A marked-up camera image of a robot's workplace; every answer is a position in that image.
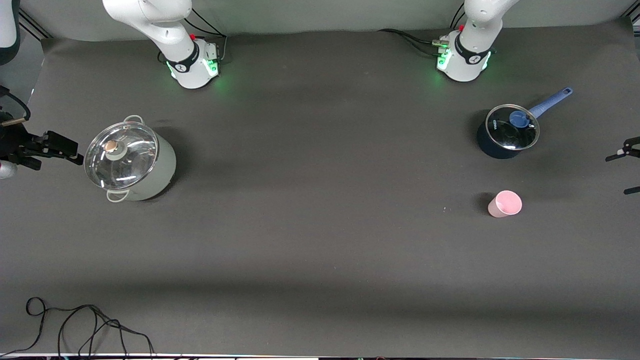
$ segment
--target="tabletop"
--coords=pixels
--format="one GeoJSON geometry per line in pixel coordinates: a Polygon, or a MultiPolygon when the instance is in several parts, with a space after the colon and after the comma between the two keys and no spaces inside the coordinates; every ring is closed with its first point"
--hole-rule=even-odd
{"type": "MultiPolygon", "coordinates": [[[[63,160],[0,182],[0,350],[33,341],[24,303],[39,296],[94,303],[158,352],[640,357],[640,195],[622,193],[640,161],[604,161],[640,135],[628,19],[505,29],[471,83],[380,32],[231,37],[198,90],[151,41],[44,47],[30,132],[84,152],[137,114],[177,170],[162,195],[119,204],[63,160]],[[566,86],[532,149],[478,149],[489,109],[566,86]],[[488,214],[501,190],[520,214],[488,214]]],[[[33,352],[55,352],[61,319],[33,352]]],[[[92,326],[72,320],[66,348],[92,326]]],[[[121,352],[115,331],[98,350],[121,352]]]]}

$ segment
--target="cable connector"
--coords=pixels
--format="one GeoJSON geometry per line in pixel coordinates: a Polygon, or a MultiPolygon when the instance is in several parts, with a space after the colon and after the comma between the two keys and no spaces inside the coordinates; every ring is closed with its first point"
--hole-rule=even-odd
{"type": "Polygon", "coordinates": [[[441,47],[443,49],[448,49],[449,48],[449,42],[446,40],[432,40],[431,41],[431,45],[435,46],[435,47],[441,47]]]}

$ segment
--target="lid knob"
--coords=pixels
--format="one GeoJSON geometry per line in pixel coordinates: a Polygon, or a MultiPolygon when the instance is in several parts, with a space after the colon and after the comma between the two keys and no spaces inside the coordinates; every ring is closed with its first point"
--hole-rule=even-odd
{"type": "Polygon", "coordinates": [[[118,148],[118,142],[109,140],[102,147],[106,152],[114,152],[118,148]]]}

